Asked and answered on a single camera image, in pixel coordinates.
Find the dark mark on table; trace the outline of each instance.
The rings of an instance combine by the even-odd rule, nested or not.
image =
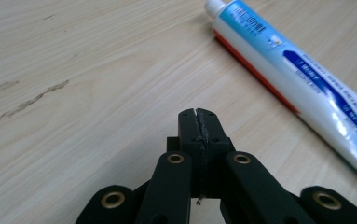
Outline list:
[[[52,92],[52,91],[56,91],[56,90],[59,90],[59,89],[64,88],[64,87],[68,84],[69,81],[70,81],[70,80],[66,80],[66,81],[64,81],[64,82],[62,82],[62,83],[60,83],[60,84],[54,85],[54,86],[52,86],[52,87],[49,87],[46,91],[44,91],[44,92],[38,94],[34,99],[29,100],[29,101],[26,101],[26,102],[24,102],[24,103],[21,103],[21,104],[19,104],[15,109],[9,110],[9,111],[5,112],[4,114],[2,114],[2,115],[0,116],[0,120],[3,119],[3,118],[5,118],[5,117],[11,118],[11,117],[14,116],[16,113],[21,112],[22,110],[24,110],[25,108],[27,108],[27,106],[32,105],[32,104],[34,104],[35,102],[37,102],[37,101],[38,101],[39,99],[41,99],[45,94],[47,94],[47,93],[49,93],[49,92]]]

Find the wooden table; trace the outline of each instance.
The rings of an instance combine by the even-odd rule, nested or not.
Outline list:
[[[248,0],[357,91],[357,1]],[[204,1],[0,1],[0,223],[75,223],[109,185],[153,174],[188,108],[294,194],[357,205],[357,172],[214,38]],[[217,200],[192,223],[223,223]]]

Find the red stripe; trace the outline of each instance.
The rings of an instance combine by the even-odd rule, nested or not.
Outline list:
[[[296,114],[300,112],[282,95],[277,89],[274,88],[271,83],[268,82],[253,65],[251,65],[239,52],[234,49],[217,31],[213,30],[215,37],[242,63],[244,66],[258,79],[263,85],[265,85],[275,96],[277,96],[289,109],[294,111]]]

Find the white toothpaste tube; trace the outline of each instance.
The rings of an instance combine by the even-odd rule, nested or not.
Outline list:
[[[205,8],[216,38],[357,169],[357,93],[241,1]]]

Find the tube cap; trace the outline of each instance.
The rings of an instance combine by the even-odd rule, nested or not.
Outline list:
[[[226,6],[226,3],[222,0],[207,0],[205,3],[205,10],[207,14],[213,18],[217,17],[222,9]]]

